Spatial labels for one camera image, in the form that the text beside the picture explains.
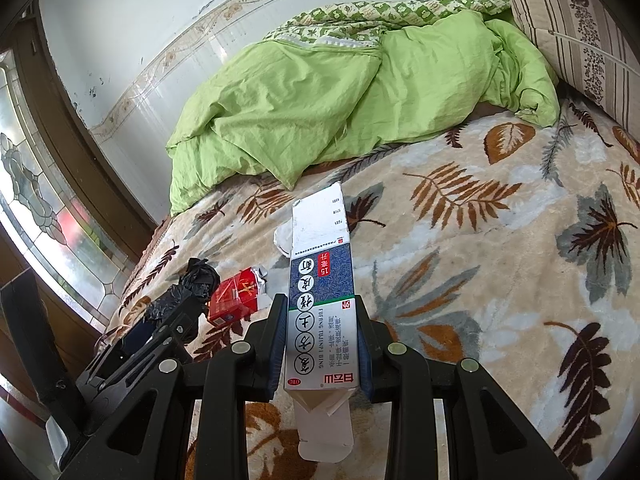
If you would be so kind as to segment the stained glass window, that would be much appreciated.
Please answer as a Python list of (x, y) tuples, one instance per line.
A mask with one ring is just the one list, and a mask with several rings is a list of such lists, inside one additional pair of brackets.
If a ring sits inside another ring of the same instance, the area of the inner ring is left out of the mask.
[(81, 203), (44, 144), (11, 50), (1, 52), (1, 224), (40, 278), (104, 333), (134, 262)]

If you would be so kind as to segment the striped beige bolster pillow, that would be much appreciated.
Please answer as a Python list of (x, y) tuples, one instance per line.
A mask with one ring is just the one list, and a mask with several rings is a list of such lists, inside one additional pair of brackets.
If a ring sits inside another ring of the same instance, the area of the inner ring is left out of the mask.
[(555, 73), (639, 136), (639, 60), (600, 0), (511, 0)]

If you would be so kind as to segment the leaf pattern fleece blanket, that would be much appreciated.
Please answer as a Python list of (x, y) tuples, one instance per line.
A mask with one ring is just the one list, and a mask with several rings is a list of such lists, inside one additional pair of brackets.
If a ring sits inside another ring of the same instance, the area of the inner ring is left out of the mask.
[(570, 474), (614, 463), (639, 415), (639, 138), (578, 98), (557, 125), (485, 112), (433, 140), (224, 182), (154, 238), (105, 334), (114, 341), (193, 257), (288, 288), (274, 234), (343, 189), (356, 292), (430, 359), (477, 359)]

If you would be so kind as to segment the blue white toothpaste box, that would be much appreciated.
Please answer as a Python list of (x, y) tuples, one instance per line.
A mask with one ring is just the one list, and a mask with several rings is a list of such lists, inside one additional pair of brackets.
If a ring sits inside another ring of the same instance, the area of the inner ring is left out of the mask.
[(352, 452), (349, 398), (359, 387), (356, 294), (342, 187), (292, 208), (283, 388), (293, 399), (303, 460)]

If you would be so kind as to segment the red cigarette pack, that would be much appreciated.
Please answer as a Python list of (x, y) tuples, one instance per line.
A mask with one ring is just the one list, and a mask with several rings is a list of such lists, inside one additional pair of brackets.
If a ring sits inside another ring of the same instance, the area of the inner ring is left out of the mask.
[(223, 328), (268, 308), (267, 271), (250, 266), (222, 281), (209, 300), (207, 321)]

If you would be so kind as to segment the black plastic bag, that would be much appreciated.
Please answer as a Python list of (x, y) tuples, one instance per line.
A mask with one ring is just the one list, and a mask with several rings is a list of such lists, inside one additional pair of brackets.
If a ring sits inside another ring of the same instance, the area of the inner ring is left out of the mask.
[(220, 276), (206, 259), (190, 258), (178, 283), (171, 285), (146, 308), (143, 321), (161, 326), (171, 315), (183, 311), (197, 320), (219, 285)]

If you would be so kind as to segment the green duvet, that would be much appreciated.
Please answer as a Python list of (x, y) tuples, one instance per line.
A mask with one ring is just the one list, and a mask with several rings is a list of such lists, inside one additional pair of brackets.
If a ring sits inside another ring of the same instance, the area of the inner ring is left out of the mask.
[(311, 166), (437, 136), (481, 102), (553, 125), (558, 80), (509, 9), (509, 0), (356, 1), (291, 18), (186, 101), (166, 145), (171, 212), (237, 174), (294, 188)]

